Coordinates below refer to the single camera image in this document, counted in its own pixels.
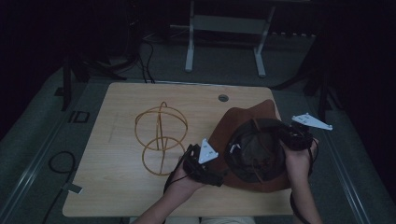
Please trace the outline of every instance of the wooden table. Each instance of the wooden table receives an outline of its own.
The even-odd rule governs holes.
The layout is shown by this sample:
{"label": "wooden table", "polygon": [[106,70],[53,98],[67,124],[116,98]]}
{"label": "wooden table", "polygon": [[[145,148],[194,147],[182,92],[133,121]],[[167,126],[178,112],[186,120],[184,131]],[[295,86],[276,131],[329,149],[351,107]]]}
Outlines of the wooden table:
{"label": "wooden table", "polygon": [[[221,102],[219,96],[229,100]],[[231,107],[248,108],[274,99],[267,88],[174,84],[113,83],[93,126],[73,184],[80,194],[69,192],[64,203],[67,217],[137,217],[163,194],[166,175],[149,172],[143,165],[142,146],[135,136],[135,118],[166,102],[188,122],[182,145],[199,144],[209,138],[223,114]],[[156,136],[156,114],[138,122],[137,136],[147,143]],[[163,136],[181,138],[185,126],[172,116],[162,115]],[[171,171],[182,155],[182,147],[166,151],[163,170]],[[145,162],[159,169],[161,151],[148,150]],[[226,186],[205,186],[171,216],[271,216],[290,215],[290,189],[275,193],[250,192]]]}

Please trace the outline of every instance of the person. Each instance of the person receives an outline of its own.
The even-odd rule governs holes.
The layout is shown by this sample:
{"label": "person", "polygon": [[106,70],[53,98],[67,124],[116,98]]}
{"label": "person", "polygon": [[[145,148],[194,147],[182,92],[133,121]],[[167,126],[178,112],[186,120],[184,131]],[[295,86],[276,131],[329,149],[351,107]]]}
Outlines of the person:
{"label": "person", "polygon": [[[286,167],[288,177],[290,180],[292,197],[298,208],[299,213],[305,220],[312,224],[322,223],[317,206],[314,201],[313,194],[308,182],[308,173],[310,169],[310,156],[308,150],[293,151],[281,143],[286,155]],[[311,149],[315,152],[317,150],[318,141],[314,141]],[[182,165],[175,170],[173,182],[164,195],[148,210],[146,210],[140,217],[138,217],[134,224],[162,224],[165,219],[181,204],[186,202],[190,196],[205,184],[194,181],[189,177],[185,177]],[[293,216],[293,223],[303,223],[297,216]]]}

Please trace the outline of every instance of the gray carpet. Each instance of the gray carpet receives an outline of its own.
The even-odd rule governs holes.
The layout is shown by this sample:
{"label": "gray carpet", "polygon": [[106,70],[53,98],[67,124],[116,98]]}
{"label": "gray carpet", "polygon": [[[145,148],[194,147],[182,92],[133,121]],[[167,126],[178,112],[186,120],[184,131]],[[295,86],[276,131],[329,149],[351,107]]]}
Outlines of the gray carpet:
{"label": "gray carpet", "polygon": [[[249,45],[217,43],[201,39],[195,47],[193,71],[184,72],[187,42],[183,35],[175,35],[169,42],[157,42],[154,35],[146,38],[154,51],[149,71],[157,82],[205,83],[270,87],[295,75],[313,39],[295,36],[270,36],[266,42],[264,65],[268,76],[257,76],[253,52]],[[150,45],[144,44],[141,55],[147,62]],[[128,82],[143,82],[142,69],[136,65],[120,71]],[[108,84],[114,80],[92,73],[89,83],[73,83],[73,102],[69,110],[61,112],[62,98],[53,96],[62,86],[62,73],[54,74],[42,91],[1,142],[0,174],[1,204],[7,201],[27,164],[42,147],[48,154],[35,176],[30,190],[17,204],[9,223],[41,223],[56,194],[64,184],[66,175],[53,173],[47,163],[57,152],[68,150],[79,162],[90,136],[92,126],[106,94]],[[316,115],[318,96],[304,96],[304,81],[283,91],[274,91],[282,119],[290,121],[292,115],[309,112]],[[331,132],[315,130],[320,140],[320,152],[311,176],[311,185],[318,209],[325,223],[395,223],[396,209],[382,186],[364,146],[346,113],[329,101],[332,110],[326,112]],[[90,112],[87,123],[68,122],[72,111]],[[53,128],[57,122],[62,125]],[[57,168],[68,169],[70,158],[64,155],[55,162]],[[120,223],[120,217],[70,218],[62,215],[66,193],[54,205],[47,223]],[[256,217],[257,223],[291,223],[290,217]]]}

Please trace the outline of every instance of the vr controller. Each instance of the vr controller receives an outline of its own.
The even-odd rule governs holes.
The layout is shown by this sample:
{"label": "vr controller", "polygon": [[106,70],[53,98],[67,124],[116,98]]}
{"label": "vr controller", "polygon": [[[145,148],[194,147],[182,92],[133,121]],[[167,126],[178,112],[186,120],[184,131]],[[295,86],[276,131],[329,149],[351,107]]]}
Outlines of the vr controller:
{"label": "vr controller", "polygon": [[[314,139],[309,132],[310,127],[325,130],[332,130],[332,125],[325,124],[309,114],[295,116],[290,126],[280,128],[277,136],[282,142],[292,150],[304,150],[310,148]],[[187,149],[183,163],[184,171],[195,181],[218,186],[223,184],[225,174],[219,174],[208,169],[207,163],[214,160],[219,153],[216,152],[206,141],[202,142],[202,147],[190,145]]]}

